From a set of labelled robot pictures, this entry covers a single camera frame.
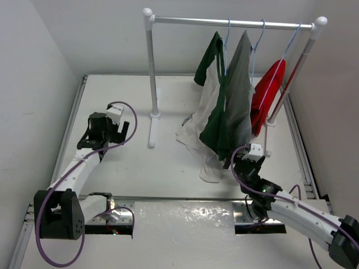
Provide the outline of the green and white t shirt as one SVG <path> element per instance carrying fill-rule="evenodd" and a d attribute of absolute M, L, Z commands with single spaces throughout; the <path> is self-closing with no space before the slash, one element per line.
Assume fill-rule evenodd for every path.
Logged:
<path fill-rule="evenodd" d="M 225 119 L 227 77 L 223 39 L 218 32 L 214 33 L 200 61 L 194 82 L 201 87 L 199 105 L 177 132 L 177 141 L 200 162 L 200 179 L 219 183 L 230 146 Z"/>

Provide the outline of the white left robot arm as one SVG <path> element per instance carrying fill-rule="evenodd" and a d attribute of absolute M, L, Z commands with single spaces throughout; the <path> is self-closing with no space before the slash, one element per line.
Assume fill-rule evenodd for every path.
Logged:
<path fill-rule="evenodd" d="M 83 201 L 79 194 L 94 168 L 101 163 L 111 143 L 126 139 L 129 122 L 120 122 L 122 109 L 95 112 L 88 117 L 84 135 L 76 145 L 72 161 L 46 191 L 34 196 L 35 228 L 38 239 L 77 240 L 85 224 L 114 208 L 110 193 L 93 192 Z"/>

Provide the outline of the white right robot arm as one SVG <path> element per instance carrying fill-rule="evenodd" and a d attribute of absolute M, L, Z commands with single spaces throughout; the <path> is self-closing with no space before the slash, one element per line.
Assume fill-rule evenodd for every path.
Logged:
<path fill-rule="evenodd" d="M 320 211 L 262 178 L 259 171 L 264 160 L 264 156 L 252 159 L 233 152 L 224 165 L 252 200 L 254 214 L 290 226 L 322 247 L 341 267 L 358 268 L 358 220 Z"/>

